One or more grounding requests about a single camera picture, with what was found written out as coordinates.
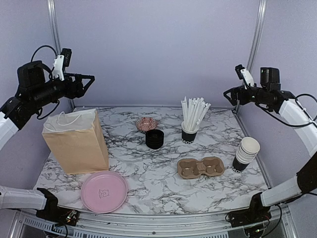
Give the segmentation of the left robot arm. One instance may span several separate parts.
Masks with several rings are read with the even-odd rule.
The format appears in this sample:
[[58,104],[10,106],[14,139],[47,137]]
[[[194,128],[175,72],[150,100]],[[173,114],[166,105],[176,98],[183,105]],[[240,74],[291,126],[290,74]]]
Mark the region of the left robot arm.
[[[42,61],[32,61],[17,70],[18,89],[0,108],[0,145],[3,147],[20,131],[33,115],[41,119],[43,107],[63,97],[80,98],[95,81],[92,75],[67,73],[66,79],[56,79]],[[40,218],[59,220],[69,212],[58,206],[58,199],[45,188],[0,188],[1,209],[35,209]]]

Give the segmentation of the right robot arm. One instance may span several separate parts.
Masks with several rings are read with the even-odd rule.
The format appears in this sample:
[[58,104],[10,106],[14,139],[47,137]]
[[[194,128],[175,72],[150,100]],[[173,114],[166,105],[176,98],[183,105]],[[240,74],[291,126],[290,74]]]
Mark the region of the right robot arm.
[[260,86],[242,65],[235,66],[235,71],[243,85],[223,93],[231,105],[252,102],[268,115],[276,112],[281,116],[279,122],[296,131],[311,157],[293,178],[254,195],[249,208],[228,214],[232,221],[241,218],[256,222],[269,213],[272,205],[311,193],[317,188],[317,119],[308,114],[298,97],[281,89],[279,69],[262,67]]

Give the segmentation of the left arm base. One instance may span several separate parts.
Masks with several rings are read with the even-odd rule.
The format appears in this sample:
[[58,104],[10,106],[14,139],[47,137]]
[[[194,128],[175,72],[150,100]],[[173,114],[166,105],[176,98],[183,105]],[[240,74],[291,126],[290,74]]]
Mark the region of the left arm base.
[[38,218],[62,225],[76,226],[79,216],[77,210],[59,207],[58,198],[47,189],[37,188],[37,190],[47,199],[44,209],[36,212]]

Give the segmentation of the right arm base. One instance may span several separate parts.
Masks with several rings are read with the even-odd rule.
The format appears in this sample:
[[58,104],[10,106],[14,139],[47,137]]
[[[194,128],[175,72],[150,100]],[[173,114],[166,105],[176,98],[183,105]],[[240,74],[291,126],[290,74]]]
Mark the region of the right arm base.
[[225,216],[225,220],[229,222],[233,228],[266,220],[269,221],[271,219],[270,206],[263,206],[261,194],[260,192],[252,196],[247,209],[229,212]]

